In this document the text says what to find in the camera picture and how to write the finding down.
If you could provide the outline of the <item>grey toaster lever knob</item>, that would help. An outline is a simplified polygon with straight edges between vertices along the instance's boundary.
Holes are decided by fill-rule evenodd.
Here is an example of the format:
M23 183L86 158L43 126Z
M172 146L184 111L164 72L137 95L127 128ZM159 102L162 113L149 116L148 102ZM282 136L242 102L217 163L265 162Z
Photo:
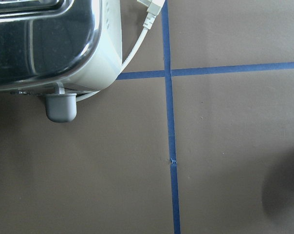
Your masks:
M49 94L45 96L47 118L56 123L71 122L77 114L76 94Z

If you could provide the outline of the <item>vertical blue tape strip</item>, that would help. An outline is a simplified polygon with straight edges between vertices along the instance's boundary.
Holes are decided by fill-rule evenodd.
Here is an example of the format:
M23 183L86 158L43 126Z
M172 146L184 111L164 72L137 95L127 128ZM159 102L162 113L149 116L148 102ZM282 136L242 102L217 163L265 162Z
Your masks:
M177 159L176 159L173 85L172 85L172 75L171 75L171 53L170 53L169 17L168 17L167 1L165 1L164 6L162 8L162 32L163 32L165 97L166 97L168 149L169 149L169 161L170 161L173 228L174 228L175 234L180 234L181 233L180 206L179 206L178 173L177 173Z

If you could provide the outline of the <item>white and chrome toaster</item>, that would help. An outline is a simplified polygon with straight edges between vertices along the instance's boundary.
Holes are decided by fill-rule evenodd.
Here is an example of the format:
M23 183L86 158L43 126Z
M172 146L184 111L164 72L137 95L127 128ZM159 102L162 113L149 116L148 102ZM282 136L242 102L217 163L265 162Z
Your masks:
M122 65L118 0L0 0L0 92L86 93Z

